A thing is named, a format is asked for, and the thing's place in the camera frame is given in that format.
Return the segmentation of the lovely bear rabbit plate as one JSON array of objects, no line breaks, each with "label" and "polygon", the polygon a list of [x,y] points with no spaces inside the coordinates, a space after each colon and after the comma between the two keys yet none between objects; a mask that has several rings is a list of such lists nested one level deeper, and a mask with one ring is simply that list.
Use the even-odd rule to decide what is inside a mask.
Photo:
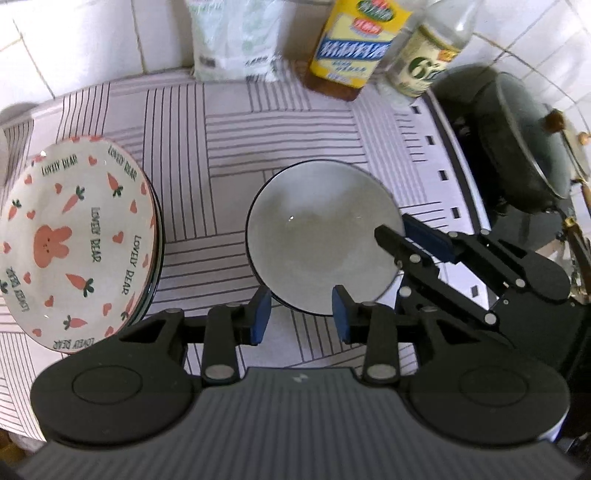
[{"label": "lovely bear rabbit plate", "polygon": [[41,345],[74,353],[117,333],[155,270],[156,203],[137,162],[97,136],[37,155],[1,214],[1,294]]}]

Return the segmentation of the yellow label oil bottle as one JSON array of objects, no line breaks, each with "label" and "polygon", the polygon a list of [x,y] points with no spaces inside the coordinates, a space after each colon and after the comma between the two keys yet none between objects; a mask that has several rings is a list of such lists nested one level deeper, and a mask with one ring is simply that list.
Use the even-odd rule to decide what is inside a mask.
[{"label": "yellow label oil bottle", "polygon": [[304,86],[353,101],[422,1],[339,0],[318,36]]}]

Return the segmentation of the black wok with lid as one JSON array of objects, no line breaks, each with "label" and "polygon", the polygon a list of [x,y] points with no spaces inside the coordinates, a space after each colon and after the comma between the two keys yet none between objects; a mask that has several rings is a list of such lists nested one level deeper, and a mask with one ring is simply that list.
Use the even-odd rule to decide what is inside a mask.
[{"label": "black wok with lid", "polygon": [[557,209],[574,184],[590,202],[590,134],[536,99],[522,80],[467,65],[439,81],[435,95],[452,109],[450,123],[469,143],[474,176],[487,191],[526,213]]}]

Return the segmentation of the white bowl with dark rim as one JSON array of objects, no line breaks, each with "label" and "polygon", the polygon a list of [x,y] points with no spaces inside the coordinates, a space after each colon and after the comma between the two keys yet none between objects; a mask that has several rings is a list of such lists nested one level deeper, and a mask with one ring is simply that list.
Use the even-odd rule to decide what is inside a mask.
[{"label": "white bowl with dark rim", "polygon": [[378,179],[337,160],[304,161],[256,194],[246,217],[246,253],[277,301],[329,316],[337,285],[356,301],[376,301],[393,285],[399,268],[374,236],[382,225],[405,232],[393,195]]}]

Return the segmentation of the striped white table mat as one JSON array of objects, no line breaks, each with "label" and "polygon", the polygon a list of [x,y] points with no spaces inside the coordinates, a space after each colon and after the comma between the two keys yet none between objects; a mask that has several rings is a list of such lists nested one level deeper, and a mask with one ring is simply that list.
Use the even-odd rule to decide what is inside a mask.
[{"label": "striped white table mat", "polygon": [[363,168],[400,209],[443,231],[489,224],[451,126],[433,96],[400,110],[373,86],[353,102],[304,89],[297,67],[273,83],[200,84],[185,70],[103,83],[5,121],[8,177],[75,135],[101,135],[150,178],[164,212],[164,266],[153,305],[201,314],[245,300],[256,279],[245,218],[283,168],[335,159]]}]

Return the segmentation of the clear vinegar bottle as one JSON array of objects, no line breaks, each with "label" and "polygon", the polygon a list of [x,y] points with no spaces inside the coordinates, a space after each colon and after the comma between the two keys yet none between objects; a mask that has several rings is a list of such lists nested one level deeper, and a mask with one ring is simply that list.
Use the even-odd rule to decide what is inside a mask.
[{"label": "clear vinegar bottle", "polygon": [[482,5],[481,0],[443,0],[429,6],[379,80],[380,94],[399,106],[422,96],[470,42]]}]

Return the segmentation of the white plastic bag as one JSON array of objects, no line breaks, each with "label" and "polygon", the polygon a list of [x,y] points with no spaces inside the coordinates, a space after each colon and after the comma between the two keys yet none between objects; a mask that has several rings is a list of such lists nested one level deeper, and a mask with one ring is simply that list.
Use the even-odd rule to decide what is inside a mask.
[{"label": "white plastic bag", "polygon": [[193,77],[199,82],[277,80],[283,2],[201,0],[185,3],[191,20]]}]

